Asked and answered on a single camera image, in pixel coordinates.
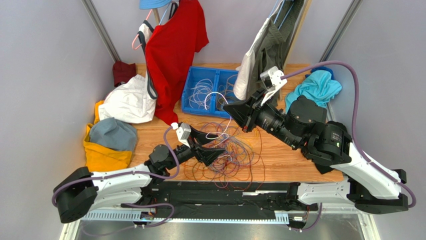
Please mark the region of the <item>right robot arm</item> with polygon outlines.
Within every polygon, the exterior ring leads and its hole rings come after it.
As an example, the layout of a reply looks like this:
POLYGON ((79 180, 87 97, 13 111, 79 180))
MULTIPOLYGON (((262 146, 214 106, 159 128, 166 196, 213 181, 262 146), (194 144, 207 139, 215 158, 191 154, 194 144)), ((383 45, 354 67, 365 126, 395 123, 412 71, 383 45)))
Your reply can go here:
POLYGON ((259 90, 248 100, 226 104, 223 109, 244 132, 260 127, 293 150, 300 150, 321 174, 333 170, 345 174, 335 183, 290 183, 285 197, 290 205, 348 204, 376 215, 409 209, 408 197, 401 190, 406 172, 364 160, 347 128, 326 121, 325 108, 301 95, 284 113, 264 102, 264 96, 265 91, 259 90))

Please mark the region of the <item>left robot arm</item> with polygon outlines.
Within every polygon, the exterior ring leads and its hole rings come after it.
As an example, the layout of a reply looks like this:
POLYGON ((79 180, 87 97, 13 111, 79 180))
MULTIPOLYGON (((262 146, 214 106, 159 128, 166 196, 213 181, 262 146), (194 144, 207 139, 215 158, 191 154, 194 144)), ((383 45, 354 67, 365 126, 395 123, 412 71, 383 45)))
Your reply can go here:
POLYGON ((96 209, 114 205, 138 208, 143 188, 175 178, 180 165, 195 158, 210 166, 226 150, 205 147, 218 137, 196 130, 187 123, 175 123, 166 131, 175 130, 180 144, 172 148, 168 141, 157 145, 148 160, 134 167, 113 171, 90 171, 79 167, 53 189, 51 202, 60 222, 72 223, 96 209))

